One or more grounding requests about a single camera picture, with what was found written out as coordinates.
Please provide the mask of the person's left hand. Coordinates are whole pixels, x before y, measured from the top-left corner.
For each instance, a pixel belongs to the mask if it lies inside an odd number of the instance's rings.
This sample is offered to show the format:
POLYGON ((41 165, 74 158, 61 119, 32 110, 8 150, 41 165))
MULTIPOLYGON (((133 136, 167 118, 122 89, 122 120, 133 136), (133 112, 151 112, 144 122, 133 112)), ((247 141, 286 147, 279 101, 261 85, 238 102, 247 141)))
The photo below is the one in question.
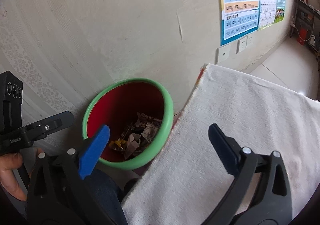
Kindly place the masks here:
MULTIPOLYGON (((31 185, 36 185, 40 169, 38 162, 46 156, 47 154, 38 147, 36 151, 36 164, 30 173, 30 178, 33 181, 31 185)), ((14 170, 21 167, 22 164, 23 157, 20 153, 10 153, 1 156, 1 186, 13 198, 19 201, 27 201, 27 195, 23 192, 22 187, 14 175, 14 170)))

